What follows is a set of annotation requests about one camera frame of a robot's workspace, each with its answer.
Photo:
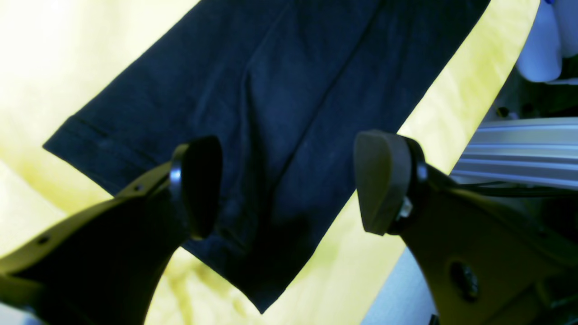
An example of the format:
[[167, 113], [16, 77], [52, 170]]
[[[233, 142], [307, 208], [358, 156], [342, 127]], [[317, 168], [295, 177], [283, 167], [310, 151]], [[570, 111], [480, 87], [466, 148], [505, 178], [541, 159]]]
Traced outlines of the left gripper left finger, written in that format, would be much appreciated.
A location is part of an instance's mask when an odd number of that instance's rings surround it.
[[218, 138], [179, 145], [114, 198], [1, 257], [3, 325], [142, 325], [178, 247], [215, 225]]

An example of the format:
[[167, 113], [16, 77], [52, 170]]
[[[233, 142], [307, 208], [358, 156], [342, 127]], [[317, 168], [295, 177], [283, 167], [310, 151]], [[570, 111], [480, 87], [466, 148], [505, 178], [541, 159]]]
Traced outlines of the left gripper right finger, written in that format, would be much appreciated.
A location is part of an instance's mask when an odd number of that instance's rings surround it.
[[401, 237], [442, 325], [577, 323], [576, 192], [459, 185], [380, 130], [356, 136], [354, 172], [364, 230]]

